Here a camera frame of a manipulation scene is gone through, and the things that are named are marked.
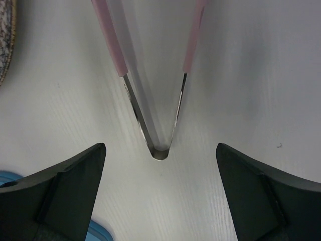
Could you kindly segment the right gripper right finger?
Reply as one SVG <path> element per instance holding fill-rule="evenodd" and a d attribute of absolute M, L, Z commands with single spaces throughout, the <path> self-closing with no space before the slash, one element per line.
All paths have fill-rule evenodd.
<path fill-rule="evenodd" d="M 320 240 L 320 183 L 223 143 L 216 159 L 238 240 Z"/>

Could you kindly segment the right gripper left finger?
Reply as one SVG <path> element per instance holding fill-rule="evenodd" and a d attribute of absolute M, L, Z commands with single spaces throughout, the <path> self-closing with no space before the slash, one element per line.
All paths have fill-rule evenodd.
<path fill-rule="evenodd" d="M 1 240 L 85 240 L 106 157 L 97 143 L 1 185 Z"/>

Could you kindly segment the blue lunch box lid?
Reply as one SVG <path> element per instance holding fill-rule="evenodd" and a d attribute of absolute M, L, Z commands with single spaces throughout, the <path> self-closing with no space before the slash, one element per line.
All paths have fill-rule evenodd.
<path fill-rule="evenodd" d="M 9 171 L 1 171 L 1 185 L 8 182 L 16 181 L 21 178 L 22 176 L 19 174 L 9 172 Z M 85 240 L 86 241 L 99 241 L 99 240 L 114 241 L 114 238 L 112 234 L 108 230 L 106 230 L 103 226 L 91 220 Z"/>

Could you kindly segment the pink handled metal tongs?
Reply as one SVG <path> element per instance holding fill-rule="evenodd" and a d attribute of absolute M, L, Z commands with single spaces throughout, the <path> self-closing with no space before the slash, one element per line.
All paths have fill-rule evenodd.
<path fill-rule="evenodd" d="M 196 1 L 196 6 L 193 15 L 193 22 L 189 34 L 184 64 L 183 64 L 183 80 L 180 89 L 180 95 L 178 100 L 178 107 L 176 110 L 175 121 L 173 125 L 173 130 L 171 133 L 171 141 L 174 139 L 175 128 L 178 123 L 181 103 L 184 95 L 184 89 L 186 85 L 187 75 L 190 73 L 192 64 L 193 64 L 193 57 L 196 51 L 197 41 L 200 33 L 201 22 L 205 10 L 205 6 L 208 2 L 207 1 Z M 93 8 L 95 10 L 96 16 L 98 18 L 100 28 L 102 30 L 103 36 L 105 38 L 105 42 L 107 44 L 110 56 L 112 58 L 113 64 L 115 69 L 118 73 L 118 76 L 123 78 L 124 87 L 126 88 L 126 92 L 131 103 L 133 112 L 135 114 L 136 120 L 140 127 L 141 133 L 147 145 L 147 148 L 151 154 L 151 156 L 156 160 L 164 160 L 168 157 L 170 152 L 170 147 L 166 147 L 165 149 L 159 149 L 153 143 L 151 138 L 151 132 L 149 131 L 145 119 L 143 117 L 143 113 L 135 96 L 134 90 L 130 83 L 128 77 L 128 68 L 125 62 L 125 58 L 118 41 L 118 37 L 115 31 L 115 27 L 113 24 L 113 20 L 109 11 L 107 1 L 92 1 Z"/>

